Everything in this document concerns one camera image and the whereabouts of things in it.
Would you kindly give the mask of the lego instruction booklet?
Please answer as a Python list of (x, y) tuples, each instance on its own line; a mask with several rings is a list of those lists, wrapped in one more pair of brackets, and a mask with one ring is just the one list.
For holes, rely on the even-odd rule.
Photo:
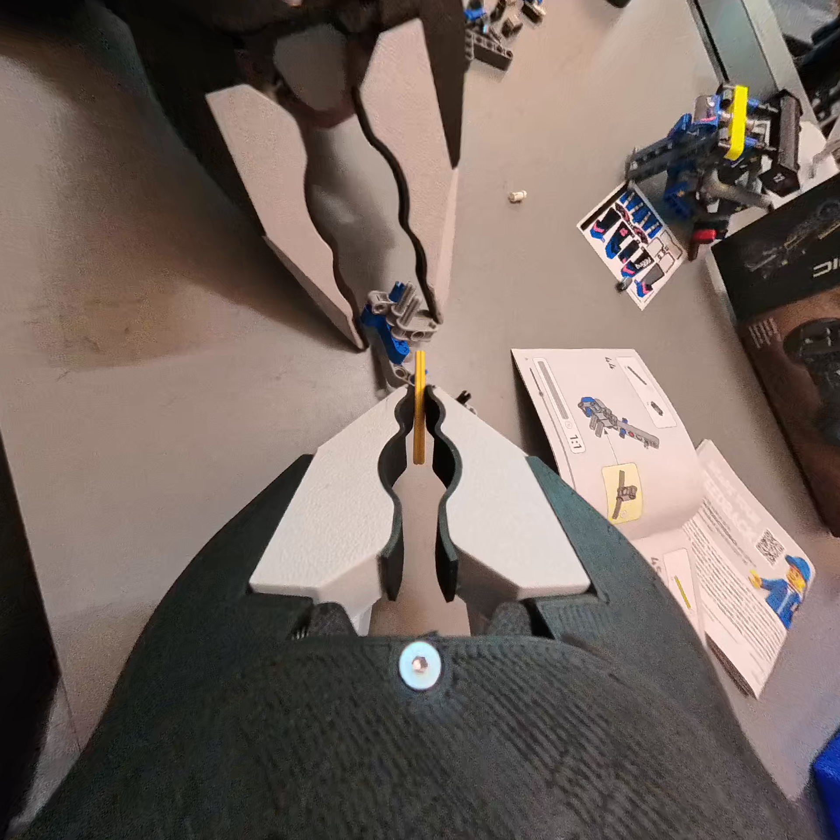
[(513, 349), (560, 477), (633, 544), (741, 692), (760, 698), (815, 579), (635, 350)]

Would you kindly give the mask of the blue box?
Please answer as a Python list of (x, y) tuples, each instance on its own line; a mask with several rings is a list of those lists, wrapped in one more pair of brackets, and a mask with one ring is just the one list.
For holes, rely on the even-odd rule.
[(839, 838), (839, 730), (826, 742), (812, 762), (812, 777), (825, 818), (826, 830)]

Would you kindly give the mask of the yellow lego axle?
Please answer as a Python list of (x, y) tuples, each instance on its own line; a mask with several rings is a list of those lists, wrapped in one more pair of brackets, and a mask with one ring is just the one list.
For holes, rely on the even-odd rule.
[(414, 354), (414, 419), (413, 419), (413, 463), (422, 466), (426, 460), (426, 354), (416, 350)]

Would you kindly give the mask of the black lego set box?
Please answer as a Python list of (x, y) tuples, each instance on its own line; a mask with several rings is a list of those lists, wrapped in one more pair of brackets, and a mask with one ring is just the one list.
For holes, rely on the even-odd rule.
[(839, 175), (711, 249), (743, 348), (839, 535)]

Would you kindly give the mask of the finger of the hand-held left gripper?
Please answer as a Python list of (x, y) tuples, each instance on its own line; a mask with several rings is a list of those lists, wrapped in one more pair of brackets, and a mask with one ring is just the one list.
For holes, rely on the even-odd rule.
[(378, 35), (358, 92), (372, 141), (394, 160), (417, 280), (441, 322), (451, 285), (459, 170), (449, 159), (420, 18)]
[(236, 85), (205, 96), (264, 240), (298, 285), (356, 350), (365, 343), (336, 280), (334, 253), (306, 198), (308, 153), (294, 117), (264, 93)]

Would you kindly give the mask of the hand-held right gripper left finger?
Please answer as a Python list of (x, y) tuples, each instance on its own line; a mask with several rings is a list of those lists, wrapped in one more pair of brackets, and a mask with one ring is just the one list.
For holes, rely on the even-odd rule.
[(249, 579), (254, 592), (338, 604), (359, 635), (369, 633), (374, 604), (395, 600), (403, 580), (394, 485), (414, 396), (398, 389), (318, 447)]

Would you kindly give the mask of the black lego beam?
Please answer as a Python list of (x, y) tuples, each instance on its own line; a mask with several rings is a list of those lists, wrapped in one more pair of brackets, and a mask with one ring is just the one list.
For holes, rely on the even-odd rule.
[(512, 51), (488, 35), (477, 30), (465, 32), (465, 63), (469, 67), (478, 61), (502, 72), (508, 71), (512, 63)]

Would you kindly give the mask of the loose lego pieces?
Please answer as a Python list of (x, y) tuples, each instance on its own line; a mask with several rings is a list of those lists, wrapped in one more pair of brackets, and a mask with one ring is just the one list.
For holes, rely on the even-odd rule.
[(543, 1), (466, 1), (465, 23), (468, 29), (497, 40), (518, 36), (524, 23), (540, 25), (545, 18)]

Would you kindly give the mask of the person's left forearm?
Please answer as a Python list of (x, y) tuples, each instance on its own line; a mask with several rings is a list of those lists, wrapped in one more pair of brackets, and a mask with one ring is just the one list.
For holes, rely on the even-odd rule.
[(249, 81), (245, 37), (284, 18), (277, 1), (96, 2), (127, 25), (147, 73), (180, 71), (208, 91)]

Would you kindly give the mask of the lego sticker sheet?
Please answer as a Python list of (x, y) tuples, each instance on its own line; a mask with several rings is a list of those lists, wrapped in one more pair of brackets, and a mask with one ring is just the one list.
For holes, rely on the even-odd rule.
[(644, 311), (687, 260), (687, 248), (654, 203), (625, 182), (576, 225), (608, 270), (617, 293)]

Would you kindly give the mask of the grey and blue lego assembly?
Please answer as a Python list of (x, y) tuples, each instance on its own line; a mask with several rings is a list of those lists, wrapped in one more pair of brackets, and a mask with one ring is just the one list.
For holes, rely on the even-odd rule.
[(437, 333), (438, 321), (414, 285), (395, 283), (391, 291), (372, 290), (360, 312), (367, 339), (385, 387), (414, 384), (408, 366), (413, 350), (424, 348)]

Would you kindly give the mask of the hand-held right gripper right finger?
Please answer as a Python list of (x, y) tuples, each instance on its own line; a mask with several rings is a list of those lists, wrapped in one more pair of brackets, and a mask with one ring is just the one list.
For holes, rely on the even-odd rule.
[(427, 388), (437, 508), (435, 566), (447, 602), (466, 605), (470, 633), (499, 606), (580, 595), (591, 586), (529, 457), (437, 386)]

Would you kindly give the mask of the partly built blue lego model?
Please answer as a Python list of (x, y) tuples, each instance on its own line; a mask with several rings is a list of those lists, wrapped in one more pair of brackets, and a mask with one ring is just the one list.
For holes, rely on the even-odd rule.
[(665, 174), (663, 201), (691, 223), (687, 258), (728, 235), (734, 214), (771, 211), (772, 196), (801, 188), (802, 105), (788, 90), (761, 101), (743, 85), (722, 83), (696, 100), (661, 140), (635, 150), (626, 162), (629, 184)]

